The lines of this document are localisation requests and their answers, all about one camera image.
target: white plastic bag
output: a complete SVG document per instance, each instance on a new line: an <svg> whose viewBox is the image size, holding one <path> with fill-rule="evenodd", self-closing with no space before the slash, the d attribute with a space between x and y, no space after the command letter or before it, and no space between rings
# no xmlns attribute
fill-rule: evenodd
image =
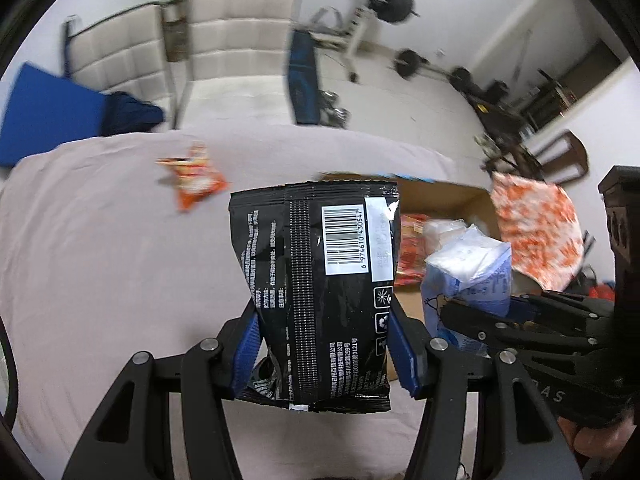
<svg viewBox="0 0 640 480"><path fill-rule="evenodd" d="M444 298L455 296L480 310L506 316L511 293L511 244L490 238L472 225L429 256L426 263L420 291L429 333L460 348L479 351L480 343L442 325L440 309Z"/></svg>
<svg viewBox="0 0 640 480"><path fill-rule="evenodd" d="M450 241L465 233L464 220L447 220L443 218L431 218L424 223L422 234L427 249L427 254L439 251Z"/></svg>

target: barcode label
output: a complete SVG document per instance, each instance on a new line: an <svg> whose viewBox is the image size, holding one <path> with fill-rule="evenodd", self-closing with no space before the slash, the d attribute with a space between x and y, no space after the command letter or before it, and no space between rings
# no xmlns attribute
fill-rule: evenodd
<svg viewBox="0 0 640 480"><path fill-rule="evenodd" d="M386 204L383 196L367 196L367 232L371 256L371 281L392 282L394 280L394 255L391 250L391 227L398 202Z"/></svg>
<svg viewBox="0 0 640 480"><path fill-rule="evenodd" d="M331 205L322 208L324 273L369 272L364 206Z"/></svg>

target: blue package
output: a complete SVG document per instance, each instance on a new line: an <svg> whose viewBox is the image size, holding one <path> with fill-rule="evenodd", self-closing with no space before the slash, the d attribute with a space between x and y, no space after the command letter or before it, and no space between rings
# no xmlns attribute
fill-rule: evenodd
<svg viewBox="0 0 640 480"><path fill-rule="evenodd" d="M485 354L484 344L446 328L440 311L447 298L457 297L485 312L506 316L511 295L511 245L471 226L429 256L426 263L420 293L427 330L458 348Z"/></svg>

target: orange chip bag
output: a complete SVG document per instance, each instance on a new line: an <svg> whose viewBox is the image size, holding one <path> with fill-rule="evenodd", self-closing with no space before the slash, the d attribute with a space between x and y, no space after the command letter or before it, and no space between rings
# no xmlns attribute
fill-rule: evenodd
<svg viewBox="0 0 640 480"><path fill-rule="evenodd" d="M427 215L421 214L400 215L401 241L395 286L420 283L424 277L427 250L423 229L428 219Z"/></svg>
<svg viewBox="0 0 640 480"><path fill-rule="evenodd" d="M200 142L193 143L187 157L159 158L156 162L174 173L175 189L183 211L204 197L226 189L225 177L211 167L207 147Z"/></svg>

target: barcode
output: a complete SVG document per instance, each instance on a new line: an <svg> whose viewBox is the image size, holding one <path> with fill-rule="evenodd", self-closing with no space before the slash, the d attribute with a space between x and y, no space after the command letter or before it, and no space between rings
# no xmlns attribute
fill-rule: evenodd
<svg viewBox="0 0 640 480"><path fill-rule="evenodd" d="M369 272L363 205L323 207L322 238L327 275Z"/></svg>

